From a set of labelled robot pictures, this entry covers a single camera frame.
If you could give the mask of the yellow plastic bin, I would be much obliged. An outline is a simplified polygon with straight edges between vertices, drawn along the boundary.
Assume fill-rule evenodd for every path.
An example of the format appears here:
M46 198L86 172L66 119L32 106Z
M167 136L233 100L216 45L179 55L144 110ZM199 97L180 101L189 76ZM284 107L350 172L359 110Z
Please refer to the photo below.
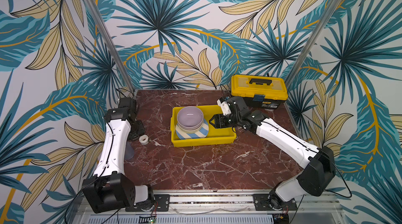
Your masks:
M219 123L223 112L218 105L175 107L170 123L175 147L231 144L236 139L232 127Z

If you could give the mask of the lilac bowl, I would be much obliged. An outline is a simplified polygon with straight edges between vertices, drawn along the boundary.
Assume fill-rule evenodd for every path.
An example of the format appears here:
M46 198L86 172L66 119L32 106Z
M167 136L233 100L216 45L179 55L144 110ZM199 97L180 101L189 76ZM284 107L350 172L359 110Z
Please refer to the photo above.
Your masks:
M187 106L182 108L177 115L177 121L181 124L190 126L204 120L203 112L195 106Z

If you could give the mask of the pale green bowl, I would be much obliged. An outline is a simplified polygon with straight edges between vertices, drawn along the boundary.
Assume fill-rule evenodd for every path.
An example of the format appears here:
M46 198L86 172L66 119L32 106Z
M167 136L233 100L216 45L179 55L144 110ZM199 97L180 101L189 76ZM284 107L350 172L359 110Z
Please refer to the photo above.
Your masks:
M178 126L184 131L198 131L203 127L203 125L204 125L204 120L200 121L199 123L197 123L195 125L190 125L190 126L187 126L187 125L184 125L184 124L181 124L180 122L178 122Z

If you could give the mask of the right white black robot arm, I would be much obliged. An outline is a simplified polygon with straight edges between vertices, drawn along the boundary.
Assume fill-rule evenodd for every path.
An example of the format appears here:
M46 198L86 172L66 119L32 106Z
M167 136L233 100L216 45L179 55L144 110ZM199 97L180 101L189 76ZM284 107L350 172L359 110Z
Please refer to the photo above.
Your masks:
M243 97L221 97L217 105L222 113L209 123L216 129L241 127L271 142L289 155L302 169L293 178L280 182L269 193L268 205L283 209L302 195L321 196L336 175L334 153L328 147L319 148L292 134L263 112L252 111Z

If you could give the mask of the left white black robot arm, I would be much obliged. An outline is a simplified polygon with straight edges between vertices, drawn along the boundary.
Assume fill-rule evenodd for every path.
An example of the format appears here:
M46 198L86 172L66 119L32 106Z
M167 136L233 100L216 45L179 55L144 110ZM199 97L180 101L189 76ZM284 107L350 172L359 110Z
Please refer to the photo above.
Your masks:
M96 214L132 207L142 211L155 208L151 186L135 185L124 171L124 160L134 155L133 151L127 151L129 140L145 135L137 113L136 100L124 97L117 108L109 109L104 116L106 134L100 160L93 175L82 185L82 192Z

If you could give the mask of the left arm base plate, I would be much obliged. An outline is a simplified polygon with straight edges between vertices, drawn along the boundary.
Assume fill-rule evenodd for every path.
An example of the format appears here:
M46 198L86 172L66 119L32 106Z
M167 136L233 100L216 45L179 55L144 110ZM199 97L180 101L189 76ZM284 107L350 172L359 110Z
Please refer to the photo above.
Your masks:
M137 203L136 207L141 211L167 212L170 207L170 198L169 194L157 194L153 198Z

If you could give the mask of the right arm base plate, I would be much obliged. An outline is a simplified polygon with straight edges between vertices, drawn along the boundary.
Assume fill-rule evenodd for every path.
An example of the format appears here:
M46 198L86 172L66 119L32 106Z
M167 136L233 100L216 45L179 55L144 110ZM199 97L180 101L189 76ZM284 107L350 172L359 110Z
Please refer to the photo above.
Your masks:
M288 211L297 209L295 200L284 202L277 196L271 194L253 194L252 198L256 211L268 211L268 210Z

